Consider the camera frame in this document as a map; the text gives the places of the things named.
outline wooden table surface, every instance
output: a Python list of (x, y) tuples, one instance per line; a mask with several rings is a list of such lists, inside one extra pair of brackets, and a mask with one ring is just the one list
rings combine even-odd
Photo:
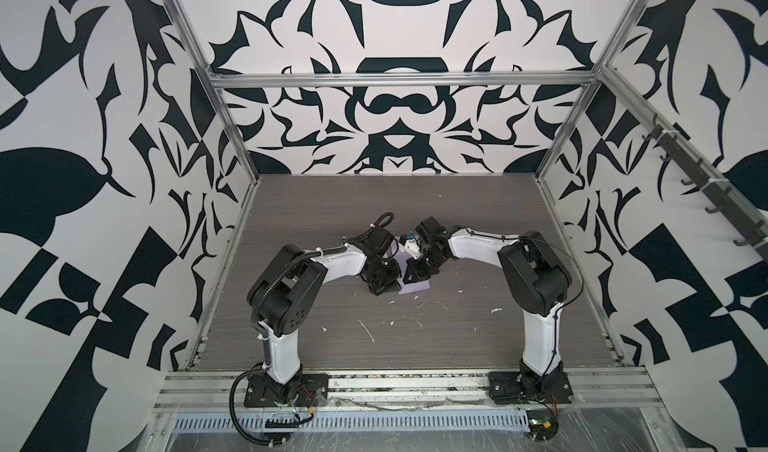
[[(263, 360), (245, 297), (284, 244), (336, 246), (341, 236), (358, 235), (385, 211), (395, 214), (387, 227), (395, 236), (414, 231), (432, 215), (447, 227), (461, 224), (497, 234), (533, 229), (561, 244), (531, 175), (264, 176), (199, 370), (244, 370)], [(578, 275), (559, 255), (574, 277), (569, 291), (574, 297)], [(299, 330), (303, 367), (518, 365), (522, 311), (501, 269), (468, 259), (448, 261), (430, 284), (426, 291), (379, 297), (356, 277), (325, 284)], [(564, 309), (560, 327), (567, 367), (614, 364), (586, 297)]]

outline aluminum extrusion bar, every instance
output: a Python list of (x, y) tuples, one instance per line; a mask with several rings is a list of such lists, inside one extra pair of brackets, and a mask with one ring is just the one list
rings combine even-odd
[(215, 88), (379, 87), (406, 85), (587, 84), (589, 71), (212, 74)]
[(648, 102), (638, 90), (610, 66), (600, 67), (598, 80), (616, 95), (621, 104), (648, 130), (661, 125), (664, 130), (672, 130), (672, 124), (658, 113), (658, 110)]
[(184, 359), (184, 363), (181, 364), (181, 367), (186, 370), (192, 370), (200, 360), (198, 352), (201, 352), (201, 350), (199, 349), (199, 346), (201, 343), (204, 344), (204, 339), (210, 330), (210, 324), (214, 321), (214, 316), (216, 315), (216, 310), (219, 306), (219, 299), (221, 298), (221, 294), (224, 293), (224, 285), (226, 284), (226, 279), (230, 275), (230, 270), (232, 270), (232, 264), (237, 253), (237, 248), (240, 245), (240, 239), (243, 236), (243, 231), (248, 222), (250, 211), (254, 207), (254, 198), (256, 197), (256, 191), (259, 189), (260, 183), (261, 177), (256, 180), (255, 184), (248, 186), (243, 205), (240, 207), (240, 215), (237, 217), (237, 222), (235, 222), (232, 235), (227, 241), (226, 248), (224, 249), (224, 259), (221, 261), (219, 270), (216, 272), (214, 288), (208, 297), (208, 301), (203, 306), (203, 313), (197, 321), (195, 334), (188, 341), (185, 354), (186, 358)]
[[(330, 375), (328, 402), (317, 409), (366, 410), (371, 406), (381, 407), (387, 404), (399, 407), (424, 407), (428, 404), (430, 408), (437, 409), (507, 407), (497, 406), (488, 399), (486, 374), (489, 371), (491, 369), (474, 369), (468, 373), (465, 370), (451, 369), (322, 370), (322, 373)], [(631, 407), (662, 406), (659, 394), (645, 368), (566, 368), (565, 371), (571, 382), (577, 407), (618, 404)], [(229, 388), (237, 374), (237, 371), (168, 374), (154, 411), (226, 410)], [(242, 382), (236, 391), (235, 399), (238, 404), (243, 402), (245, 388), (246, 384)]]
[(213, 106), (214, 111), (219, 116), (222, 125), (224, 126), (224, 133), (230, 140), (230, 143), (235, 149), (235, 155), (237, 159), (243, 165), (246, 175), (250, 179), (250, 182), (255, 184), (256, 179), (259, 178), (259, 172), (254, 166), (254, 162), (250, 159), (250, 154), (246, 149), (243, 142), (243, 135), (240, 134), (240, 129), (237, 128), (232, 115), (230, 115), (229, 109), (226, 107), (226, 103), (221, 98), (220, 92), (216, 91), (214, 86), (210, 83), (210, 76), (208, 74), (208, 64), (203, 55), (203, 51), (198, 45), (199, 42), (195, 37), (192, 26), (189, 24), (187, 15), (184, 13), (184, 9), (181, 6), (180, 0), (162, 0), (165, 12), (168, 14), (170, 22), (176, 27), (179, 33), (179, 40), (184, 46), (184, 50), (190, 57), (190, 61), (197, 73), (197, 78), (203, 85), (208, 101)]
[[(619, 23), (616, 24), (616, 29), (610, 36), (608, 44), (605, 45), (603, 52), (600, 53), (598, 61), (592, 68), (597, 72), (601, 66), (612, 63), (616, 55), (619, 54), (624, 44), (627, 42), (627, 37), (632, 32), (632, 29), (638, 24), (640, 17), (643, 16), (645, 9), (648, 7), (649, 0), (630, 0), (624, 13), (621, 15)], [(571, 111), (566, 117), (560, 129), (552, 141), (552, 146), (547, 150), (547, 154), (544, 156), (542, 163), (536, 170), (536, 177), (543, 178), (552, 166), (557, 162), (558, 157), (562, 153), (563, 147), (571, 138), (576, 124), (578, 123), (581, 115), (587, 110), (594, 94), (597, 93), (599, 84), (591, 84), (589, 87), (582, 89), (581, 95), (577, 98), (574, 106), (571, 107)]]
[[(545, 181), (536, 180), (536, 185), (538, 185), (539, 191), (542, 193), (542, 197), (544, 199), (544, 206), (547, 208), (547, 211), (549, 212), (550, 217), (553, 218), (554, 222), (554, 228), (558, 231), (558, 235), (560, 236), (560, 240), (563, 243), (563, 246), (565, 247), (565, 250), (571, 254), (573, 259), (576, 260), (581, 270), (587, 270), (584, 265), (581, 264), (581, 261), (579, 260), (579, 255), (576, 254), (576, 251), (571, 246), (571, 240), (568, 233), (565, 231), (565, 226), (563, 225), (563, 221), (560, 219), (560, 216), (558, 215), (557, 208), (555, 207), (554, 198), (552, 197), (552, 193), (549, 190), (549, 186)], [(581, 280), (584, 281), (584, 289), (587, 292), (586, 298), (588, 299), (589, 306), (592, 309), (592, 313), (594, 314), (595, 319), (598, 321), (598, 324), (600, 325), (600, 328), (605, 333), (605, 335), (608, 336), (607, 340), (610, 342), (610, 348), (612, 349), (612, 354), (615, 354), (615, 358), (618, 362), (620, 362), (623, 365), (633, 365), (632, 363), (628, 363), (626, 360), (626, 357), (624, 356), (624, 351), (621, 349), (621, 344), (623, 343), (621, 341), (621, 337), (619, 333), (616, 333), (616, 331), (613, 329), (613, 326), (610, 325), (610, 321), (608, 320), (608, 315), (605, 313), (605, 310), (598, 305), (597, 302), (597, 294), (594, 293), (594, 288), (592, 288), (592, 285), (589, 283), (589, 281), (585, 280), (585, 277), (581, 277)]]

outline purple fabric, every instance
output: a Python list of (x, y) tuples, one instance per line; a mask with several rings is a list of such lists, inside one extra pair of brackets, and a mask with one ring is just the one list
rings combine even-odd
[(406, 275), (406, 268), (408, 267), (408, 264), (406, 261), (411, 257), (410, 254), (407, 252), (400, 252), (399, 247), (397, 246), (397, 242), (400, 240), (400, 237), (395, 237), (395, 240), (392, 241), (392, 245), (390, 246), (390, 250), (392, 253), (395, 254), (395, 260), (397, 261), (397, 265), (400, 266), (400, 277), (397, 279), (398, 284), (400, 284), (400, 295), (404, 295), (406, 293), (413, 293), (413, 292), (420, 292), (422, 290), (426, 290), (429, 288), (429, 281), (425, 280), (424, 282), (417, 282), (416, 284), (403, 284), (402, 278)]

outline black and white patterned wall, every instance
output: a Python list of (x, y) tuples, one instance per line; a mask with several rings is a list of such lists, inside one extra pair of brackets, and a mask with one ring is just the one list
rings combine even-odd
[(0, 10), (0, 448), (121, 450), (249, 180), (160, 0)]
[[(221, 74), (590, 69), (629, 2), (181, 1)], [(577, 88), (230, 90), (227, 101), (261, 173), (532, 172)]]
[(577, 85), (230, 89), (261, 173), (532, 172)]
[[(618, 70), (767, 209), (768, 0), (652, 0)], [(768, 447), (768, 265), (605, 88), (546, 181), (624, 352), (689, 447)]]
[(629, 0), (181, 0), (214, 72), (590, 68)]

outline black mounting plate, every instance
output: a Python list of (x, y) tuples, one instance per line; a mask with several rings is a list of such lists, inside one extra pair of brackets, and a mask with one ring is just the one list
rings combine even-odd
[(567, 374), (559, 374), (553, 378), (555, 380), (552, 380), (549, 387), (543, 391), (525, 387), (526, 380), (524, 379), (525, 377), (521, 377), (520, 372), (489, 372), (488, 396), (497, 405), (527, 404), (529, 400), (524, 398), (532, 398), (551, 404), (552, 397), (559, 404), (571, 403), (571, 383), (568, 381)]
[[(253, 375), (248, 379), (243, 405), (247, 408), (274, 407), (284, 404), (283, 398), (276, 394), (268, 384), (274, 382), (267, 374)], [(301, 374), (297, 384), (294, 384), (296, 407), (312, 407), (318, 398), (328, 398), (328, 376), (326, 374)]]

